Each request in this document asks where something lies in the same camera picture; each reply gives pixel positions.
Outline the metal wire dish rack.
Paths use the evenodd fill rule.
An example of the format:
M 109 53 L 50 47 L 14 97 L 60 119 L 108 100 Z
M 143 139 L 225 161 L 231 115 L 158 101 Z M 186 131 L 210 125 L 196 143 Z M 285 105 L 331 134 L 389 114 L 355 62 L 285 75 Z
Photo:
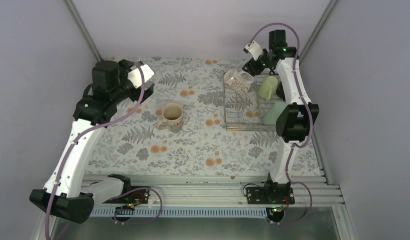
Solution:
M 271 76 L 270 72 L 262 72 L 254 77 L 248 92 L 236 93 L 228 85 L 223 85 L 224 121 L 228 131 L 268 131 L 274 132 L 274 125 L 264 124 L 263 117 L 276 102 L 282 99 L 276 94 L 269 101 L 258 95 L 260 85 Z

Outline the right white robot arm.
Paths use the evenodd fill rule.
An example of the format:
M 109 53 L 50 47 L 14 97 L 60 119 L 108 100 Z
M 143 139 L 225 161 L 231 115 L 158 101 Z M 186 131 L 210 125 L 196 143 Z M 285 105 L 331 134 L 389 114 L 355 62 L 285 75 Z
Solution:
M 299 70 L 298 47 L 288 46 L 286 32 L 277 29 L 269 32 L 268 49 L 254 40 L 244 47 L 252 58 L 243 70 L 256 76 L 264 69 L 275 70 L 281 85 L 276 94 L 286 103 L 280 116 L 276 118 L 276 133 L 280 138 L 275 166 L 268 174 L 263 186 L 246 185 L 249 204 L 294 204 L 291 187 L 291 170 L 299 148 L 305 147 L 311 139 L 313 125 L 319 113 L 319 106 L 313 104 L 305 92 Z

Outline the light green mug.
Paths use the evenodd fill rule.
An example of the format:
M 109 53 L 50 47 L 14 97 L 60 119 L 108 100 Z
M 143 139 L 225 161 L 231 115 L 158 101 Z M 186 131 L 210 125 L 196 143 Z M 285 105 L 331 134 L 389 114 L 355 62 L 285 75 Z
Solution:
M 259 97 L 263 98 L 265 101 L 270 101 L 272 96 L 275 94 L 278 86 L 278 79 L 275 76 L 267 77 L 260 85 L 258 89 Z

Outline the beige pineapple mug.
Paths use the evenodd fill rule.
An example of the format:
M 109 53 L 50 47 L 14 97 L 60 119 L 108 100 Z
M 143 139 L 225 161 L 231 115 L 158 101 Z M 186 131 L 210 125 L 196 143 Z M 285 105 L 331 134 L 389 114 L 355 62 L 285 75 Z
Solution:
M 162 109 L 162 120 L 156 124 L 158 130 L 169 130 L 178 133 L 183 127 L 183 108 L 178 103 L 168 103 Z

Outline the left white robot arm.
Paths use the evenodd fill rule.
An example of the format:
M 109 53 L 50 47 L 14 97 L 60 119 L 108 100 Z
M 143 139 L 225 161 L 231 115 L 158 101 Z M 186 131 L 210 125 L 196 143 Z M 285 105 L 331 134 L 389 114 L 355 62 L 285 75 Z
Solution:
M 85 222 L 96 205 L 117 199 L 124 203 L 132 196 L 130 179 L 110 174 L 104 180 L 82 187 L 89 158 L 105 129 L 116 123 L 113 116 L 125 99 L 142 103 L 153 94 L 146 82 L 154 76 L 141 61 L 102 60 L 92 69 L 92 82 L 76 104 L 73 122 L 62 156 L 41 189 L 29 200 L 48 215 L 74 223 Z

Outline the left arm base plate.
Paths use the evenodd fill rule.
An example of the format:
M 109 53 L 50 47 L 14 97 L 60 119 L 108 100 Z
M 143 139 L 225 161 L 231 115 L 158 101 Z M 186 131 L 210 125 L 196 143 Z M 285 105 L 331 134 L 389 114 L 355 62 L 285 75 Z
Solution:
M 147 204 L 148 196 L 150 195 L 150 188 L 144 186 L 132 186 L 130 190 L 118 196 L 105 201 L 105 204 L 125 204 L 138 205 Z

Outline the white iridescent patterned mug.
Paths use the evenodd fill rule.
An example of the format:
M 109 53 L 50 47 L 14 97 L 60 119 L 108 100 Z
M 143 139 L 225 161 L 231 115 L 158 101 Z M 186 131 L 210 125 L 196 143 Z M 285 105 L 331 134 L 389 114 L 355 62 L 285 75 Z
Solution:
M 252 75 L 235 68 L 226 71 L 223 75 L 224 84 L 228 85 L 229 88 L 238 94 L 247 93 L 254 81 L 255 79 Z

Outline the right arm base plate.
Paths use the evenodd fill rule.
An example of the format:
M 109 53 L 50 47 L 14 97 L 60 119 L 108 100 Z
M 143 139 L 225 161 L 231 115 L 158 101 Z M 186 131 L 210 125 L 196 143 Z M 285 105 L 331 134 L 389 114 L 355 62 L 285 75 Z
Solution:
M 264 187 L 248 186 L 246 187 L 247 203 L 250 205 L 294 205 L 295 197 L 293 189 L 282 185 L 272 190 Z

